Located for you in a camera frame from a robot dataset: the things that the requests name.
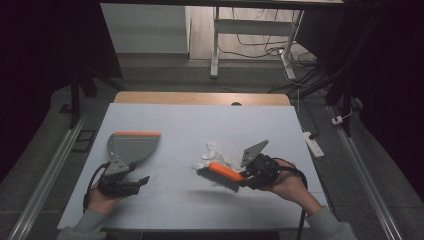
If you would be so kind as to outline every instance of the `gray sleeve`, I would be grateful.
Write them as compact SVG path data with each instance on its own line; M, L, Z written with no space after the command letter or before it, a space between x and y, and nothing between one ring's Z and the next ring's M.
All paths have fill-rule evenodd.
M106 233L100 230L106 219L107 217L105 215L87 209L75 227L62 229L57 236L57 240L104 240L106 239Z
M307 217L306 221L309 223L309 226L317 235L318 239L357 239L350 224L339 222L327 206L322 207L321 210L314 215Z

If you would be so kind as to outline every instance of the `person's right hand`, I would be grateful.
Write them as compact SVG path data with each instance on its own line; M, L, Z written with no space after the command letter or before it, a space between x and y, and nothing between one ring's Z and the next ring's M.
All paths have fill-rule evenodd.
M291 162L275 160L280 166L295 167ZM300 176L293 172L281 171L274 184L263 187L260 190L277 194L281 198L299 204L308 215L312 215L321 209L318 200L306 189Z

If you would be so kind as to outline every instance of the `plug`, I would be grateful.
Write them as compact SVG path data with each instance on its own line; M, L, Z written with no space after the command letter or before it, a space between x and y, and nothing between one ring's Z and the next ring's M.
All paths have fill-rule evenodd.
M331 119L331 122L333 123L333 125L339 125L340 123L343 122L343 118L341 116L335 117Z

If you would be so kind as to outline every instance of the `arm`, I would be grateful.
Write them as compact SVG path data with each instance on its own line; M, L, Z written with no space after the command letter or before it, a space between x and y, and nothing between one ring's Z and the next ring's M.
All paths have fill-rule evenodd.
M90 239L103 240L106 239L106 233L101 232L103 224L106 222L107 216L112 212L113 208L123 198L109 198L104 196L96 188L96 184L90 191L89 203L83 217L75 225L75 227L66 227L58 235L58 240L68 239Z
M293 163L275 160L280 166L290 167ZM261 190L270 191L281 198L297 203L308 214L306 221L317 234L318 239L356 239L349 223L340 223L326 206L306 189L300 177L292 172L281 171L272 186Z

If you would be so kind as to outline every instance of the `white desk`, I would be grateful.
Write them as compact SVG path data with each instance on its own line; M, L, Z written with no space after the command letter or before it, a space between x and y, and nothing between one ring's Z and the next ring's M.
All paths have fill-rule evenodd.
M262 140L271 157L295 162L310 191L327 204L293 107L122 104L109 106L80 179L58 228L74 226L95 169L110 158L106 142L115 131L158 131L158 148L128 175L150 175L140 193L121 201L105 228L165 230L280 230L297 228L301 209L268 192L241 188L238 193L213 186L191 169L217 142L224 155L240 159L243 150Z

